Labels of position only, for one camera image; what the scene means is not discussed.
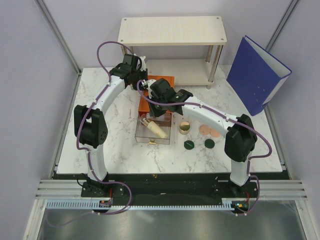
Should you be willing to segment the orange drawer box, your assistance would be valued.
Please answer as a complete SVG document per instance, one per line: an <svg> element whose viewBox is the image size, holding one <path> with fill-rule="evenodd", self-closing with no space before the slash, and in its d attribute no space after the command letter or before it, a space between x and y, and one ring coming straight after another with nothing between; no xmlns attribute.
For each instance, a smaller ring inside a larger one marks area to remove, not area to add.
<svg viewBox="0 0 320 240"><path fill-rule="evenodd" d="M169 82L171 87L175 86L175 77L174 76L165 76L165 75L148 75L148 80L160 80L165 79ZM141 117L142 115L146 115L150 112L150 108L148 102L141 96L138 106L138 115Z"/></svg>

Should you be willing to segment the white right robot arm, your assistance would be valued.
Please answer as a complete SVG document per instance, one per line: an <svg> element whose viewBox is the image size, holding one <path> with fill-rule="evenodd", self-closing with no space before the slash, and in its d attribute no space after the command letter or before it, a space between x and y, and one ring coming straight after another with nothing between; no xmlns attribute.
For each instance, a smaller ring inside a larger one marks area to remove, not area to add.
<svg viewBox="0 0 320 240"><path fill-rule="evenodd" d="M235 197L242 196L249 180L249 157L257 142L251 118L245 114L235 116L219 111L187 90L175 91L163 78L147 80L140 86L148 91L151 115L159 117L166 111L177 113L196 119L224 137L224 152L231 160L229 191Z"/></svg>

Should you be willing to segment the cream lotion bottle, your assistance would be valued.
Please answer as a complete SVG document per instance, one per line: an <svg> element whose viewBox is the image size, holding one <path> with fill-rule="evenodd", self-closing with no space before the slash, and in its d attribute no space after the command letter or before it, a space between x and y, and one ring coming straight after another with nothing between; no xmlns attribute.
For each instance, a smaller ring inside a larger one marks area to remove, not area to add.
<svg viewBox="0 0 320 240"><path fill-rule="evenodd" d="M150 121L147 118L143 118L142 122L158 138L161 138L161 139L167 138L168 136L167 133L160 126L158 126L154 121L152 120Z"/></svg>

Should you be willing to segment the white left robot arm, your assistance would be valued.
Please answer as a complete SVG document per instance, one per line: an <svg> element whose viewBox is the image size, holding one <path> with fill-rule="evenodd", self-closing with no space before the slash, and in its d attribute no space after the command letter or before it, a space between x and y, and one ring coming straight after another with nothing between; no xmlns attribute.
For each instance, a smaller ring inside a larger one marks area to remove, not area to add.
<svg viewBox="0 0 320 240"><path fill-rule="evenodd" d="M105 181L108 171L103 152L103 144L108 136L105 115L127 86L136 89L139 80L148 79L145 58L125 54L121 63L106 72L106 82L95 97L85 105L77 105L73 111L76 147L86 153L87 176L95 181L92 191L99 197L106 196L110 191L110 185Z"/></svg>

